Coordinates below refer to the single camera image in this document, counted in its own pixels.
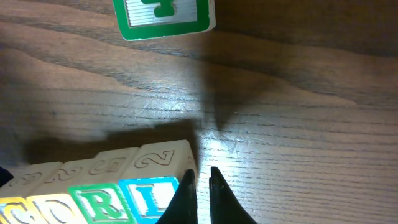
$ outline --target alphabet block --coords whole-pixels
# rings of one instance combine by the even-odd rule
[[[48,224],[87,224],[68,194],[31,196],[27,201],[35,205]]]
[[[95,157],[82,184],[118,183],[139,148],[104,151]]]
[[[216,25],[214,0],[113,0],[125,40],[206,32]]]
[[[0,223],[43,224],[45,220],[39,211],[21,197],[0,198]]]
[[[137,222],[155,224],[169,206],[178,180],[175,177],[121,180],[119,186]]]
[[[81,185],[88,170],[94,164],[95,159],[83,159],[64,163],[53,176],[38,186],[31,195],[46,195],[68,193],[68,187]]]
[[[69,193],[89,224],[135,223],[130,208],[116,184],[74,186]]]
[[[62,162],[48,162],[27,167],[25,172],[0,188],[0,197],[30,196],[40,184],[58,171],[61,165]]]
[[[180,180],[187,169],[197,168],[187,140],[143,145],[120,179],[176,177]]]

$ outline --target toy block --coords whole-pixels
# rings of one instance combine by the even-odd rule
[[[69,193],[89,224],[136,222],[116,184],[73,186]]]
[[[214,28],[213,0],[114,0],[125,40],[206,32]]]
[[[53,176],[38,186],[31,195],[68,193],[71,185],[80,185],[94,164],[95,159],[83,159],[64,163]]]
[[[188,169],[197,173],[186,140],[141,147],[119,181],[138,223],[154,224],[162,216]]]
[[[81,185],[118,183],[138,152],[139,148],[127,148],[97,154]]]
[[[34,164],[0,188],[0,197],[27,197],[58,171],[62,162]]]
[[[0,198],[0,223],[44,224],[39,211],[22,197]]]
[[[120,179],[176,177],[180,180],[187,169],[197,168],[187,140],[143,145]]]
[[[87,224],[68,194],[31,196],[26,200],[38,209],[48,224]]]
[[[175,177],[121,180],[119,186],[137,222],[155,224],[169,206],[178,180]]]

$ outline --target green block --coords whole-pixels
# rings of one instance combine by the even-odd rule
[[[204,32],[215,26],[213,0],[113,0],[125,40]]]
[[[73,186],[68,190],[89,224],[136,223],[116,184]]]

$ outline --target wood grain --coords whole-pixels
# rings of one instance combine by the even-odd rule
[[[111,1],[0,2],[1,164],[188,139],[258,223],[398,222],[397,1],[216,1],[126,42]]]

